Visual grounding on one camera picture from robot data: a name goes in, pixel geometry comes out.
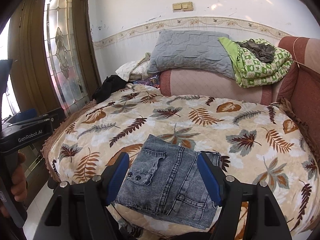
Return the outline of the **person's left hand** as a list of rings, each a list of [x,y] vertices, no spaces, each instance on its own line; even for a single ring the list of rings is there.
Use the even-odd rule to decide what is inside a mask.
[[[18,152],[18,165],[11,177],[13,183],[11,192],[17,202],[23,202],[27,197],[27,181],[22,167],[25,160],[25,155]]]

